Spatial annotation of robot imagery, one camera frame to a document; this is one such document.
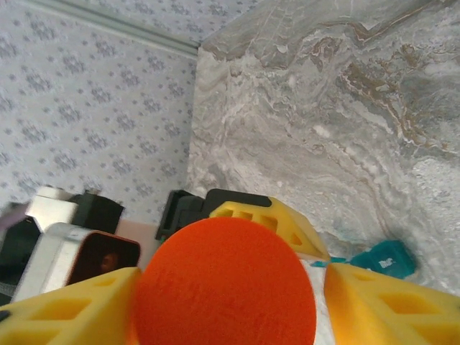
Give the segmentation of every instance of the yellow 3d-printed part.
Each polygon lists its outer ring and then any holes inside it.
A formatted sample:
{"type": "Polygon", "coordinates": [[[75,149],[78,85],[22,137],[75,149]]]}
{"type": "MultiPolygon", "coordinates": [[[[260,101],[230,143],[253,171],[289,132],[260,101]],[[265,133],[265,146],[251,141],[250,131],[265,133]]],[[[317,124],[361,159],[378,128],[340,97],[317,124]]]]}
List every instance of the yellow 3d-printed part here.
{"type": "Polygon", "coordinates": [[[125,345],[137,267],[122,268],[4,305],[1,345],[125,345]]]}
{"type": "Polygon", "coordinates": [[[324,295],[337,345],[460,344],[460,298],[350,264],[330,264],[324,295]]]}
{"type": "Polygon", "coordinates": [[[212,211],[209,217],[254,221],[273,230],[300,258],[329,261],[331,258],[327,248],[308,219],[281,201],[272,197],[269,199],[272,202],[269,207],[227,201],[212,211]]]}

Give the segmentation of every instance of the teal object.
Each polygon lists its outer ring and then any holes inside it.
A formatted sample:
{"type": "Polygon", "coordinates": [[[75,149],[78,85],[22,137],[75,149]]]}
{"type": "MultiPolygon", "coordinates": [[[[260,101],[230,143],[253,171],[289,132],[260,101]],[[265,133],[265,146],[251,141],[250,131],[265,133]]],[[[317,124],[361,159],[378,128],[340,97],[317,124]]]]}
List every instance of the teal object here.
{"type": "Polygon", "coordinates": [[[404,279],[415,273],[417,265],[411,253],[401,241],[383,241],[351,260],[333,257],[330,262],[314,262],[313,267],[326,267],[331,262],[345,262],[357,267],[404,279]]]}

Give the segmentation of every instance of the red foam ball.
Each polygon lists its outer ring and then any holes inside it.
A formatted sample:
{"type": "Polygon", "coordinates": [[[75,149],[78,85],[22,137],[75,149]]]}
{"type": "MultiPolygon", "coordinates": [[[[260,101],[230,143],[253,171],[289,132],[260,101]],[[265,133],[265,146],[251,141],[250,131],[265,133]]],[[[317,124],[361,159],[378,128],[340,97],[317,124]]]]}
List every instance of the red foam ball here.
{"type": "Polygon", "coordinates": [[[208,218],[181,229],[140,278],[141,345],[311,345],[316,306],[294,251],[269,229],[208,218]]]}

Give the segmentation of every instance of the patterned wallpaper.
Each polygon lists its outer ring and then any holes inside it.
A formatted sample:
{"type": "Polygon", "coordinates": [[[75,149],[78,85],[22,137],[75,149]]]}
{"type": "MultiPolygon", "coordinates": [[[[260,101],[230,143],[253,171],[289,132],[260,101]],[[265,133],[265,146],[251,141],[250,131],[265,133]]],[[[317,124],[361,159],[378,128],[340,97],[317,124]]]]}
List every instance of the patterned wallpaper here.
{"type": "Polygon", "coordinates": [[[202,42],[262,0],[81,0],[202,42]]]}
{"type": "Polygon", "coordinates": [[[0,208],[94,187],[158,221],[185,182],[195,61],[20,4],[0,22],[0,208]]]}

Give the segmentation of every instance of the marble wall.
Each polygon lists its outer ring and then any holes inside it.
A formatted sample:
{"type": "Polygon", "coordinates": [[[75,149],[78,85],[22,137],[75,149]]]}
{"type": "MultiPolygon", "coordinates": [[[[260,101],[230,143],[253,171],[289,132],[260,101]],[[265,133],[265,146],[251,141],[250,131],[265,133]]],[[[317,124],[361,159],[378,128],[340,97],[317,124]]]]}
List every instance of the marble wall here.
{"type": "Polygon", "coordinates": [[[459,1],[268,0],[200,50],[188,187],[278,197],[332,255],[402,239],[460,294],[459,115],[459,1]]]}

